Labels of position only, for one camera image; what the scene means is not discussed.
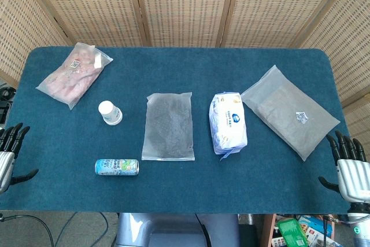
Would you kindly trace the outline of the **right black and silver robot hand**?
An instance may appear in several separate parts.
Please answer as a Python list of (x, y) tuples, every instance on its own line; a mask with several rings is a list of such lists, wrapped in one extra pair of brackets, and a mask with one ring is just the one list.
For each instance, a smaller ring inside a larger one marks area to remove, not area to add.
[(335, 131), (336, 138), (326, 135), (336, 166), (338, 183), (330, 183), (324, 177), (319, 182), (329, 190), (339, 193), (349, 203), (369, 203), (369, 162), (358, 139)]

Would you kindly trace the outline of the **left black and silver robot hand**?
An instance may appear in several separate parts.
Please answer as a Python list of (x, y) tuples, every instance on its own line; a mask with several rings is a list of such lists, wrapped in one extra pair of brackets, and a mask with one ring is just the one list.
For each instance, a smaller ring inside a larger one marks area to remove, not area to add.
[(29, 129), (30, 126), (23, 128), (23, 123), (7, 129), (1, 128), (1, 194), (7, 191), (9, 186), (26, 182), (39, 172), (38, 169), (33, 169), (25, 175), (13, 175), (15, 162)]

